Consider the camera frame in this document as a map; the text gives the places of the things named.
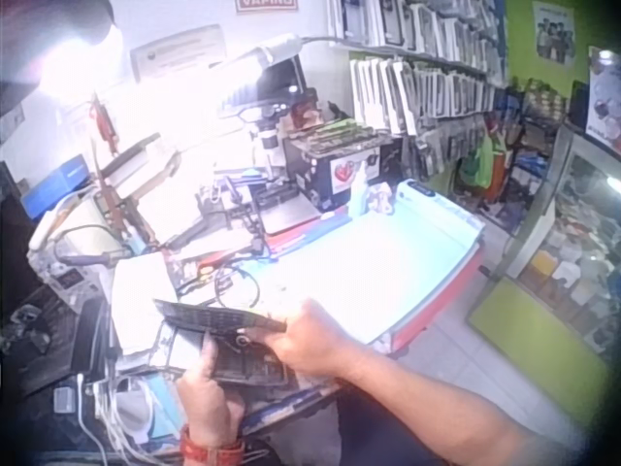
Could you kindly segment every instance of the blue box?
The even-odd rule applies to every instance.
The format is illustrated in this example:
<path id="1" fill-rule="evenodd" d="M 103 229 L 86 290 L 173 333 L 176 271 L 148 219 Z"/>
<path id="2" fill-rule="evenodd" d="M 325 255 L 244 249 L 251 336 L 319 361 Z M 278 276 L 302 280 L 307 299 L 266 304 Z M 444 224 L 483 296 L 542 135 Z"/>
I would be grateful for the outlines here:
<path id="1" fill-rule="evenodd" d="M 21 204 L 33 220 L 53 209 L 58 201 L 88 180 L 84 157 L 77 155 L 51 172 L 42 182 L 21 197 Z"/>

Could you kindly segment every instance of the green wall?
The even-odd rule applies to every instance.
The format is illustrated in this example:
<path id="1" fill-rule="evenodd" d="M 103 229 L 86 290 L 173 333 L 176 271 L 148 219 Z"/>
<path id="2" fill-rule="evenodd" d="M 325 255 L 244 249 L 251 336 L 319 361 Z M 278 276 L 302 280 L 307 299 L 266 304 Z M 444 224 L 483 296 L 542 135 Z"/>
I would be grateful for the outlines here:
<path id="1" fill-rule="evenodd" d="M 574 80 L 588 83 L 588 48 L 619 50 L 619 25 L 604 0 L 551 0 L 553 5 L 573 9 L 575 61 L 572 67 L 554 63 L 537 55 L 535 14 L 532 0 L 506 0 L 509 75 L 521 86 L 530 78 L 549 83 L 566 96 L 572 94 Z"/>

